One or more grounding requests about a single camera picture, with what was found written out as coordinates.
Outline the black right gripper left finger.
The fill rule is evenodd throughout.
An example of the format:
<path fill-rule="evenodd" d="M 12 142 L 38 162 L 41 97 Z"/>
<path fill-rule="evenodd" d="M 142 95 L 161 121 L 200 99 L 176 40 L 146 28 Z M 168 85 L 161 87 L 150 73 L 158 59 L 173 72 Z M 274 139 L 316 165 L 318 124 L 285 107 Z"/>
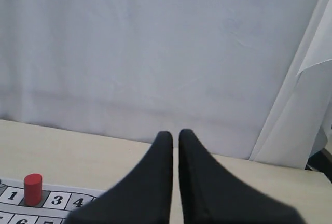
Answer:
<path fill-rule="evenodd" d="M 67 215 L 65 223 L 169 223 L 173 138 L 158 132 L 140 162 L 120 182 Z"/>

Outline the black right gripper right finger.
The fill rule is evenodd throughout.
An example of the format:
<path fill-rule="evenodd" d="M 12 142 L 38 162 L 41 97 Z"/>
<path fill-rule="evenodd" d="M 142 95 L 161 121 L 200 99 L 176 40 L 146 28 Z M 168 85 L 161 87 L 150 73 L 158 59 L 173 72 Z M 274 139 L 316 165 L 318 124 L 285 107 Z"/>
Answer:
<path fill-rule="evenodd" d="M 298 211 L 235 177 L 193 130 L 179 133 L 179 189 L 184 223 L 304 223 Z"/>

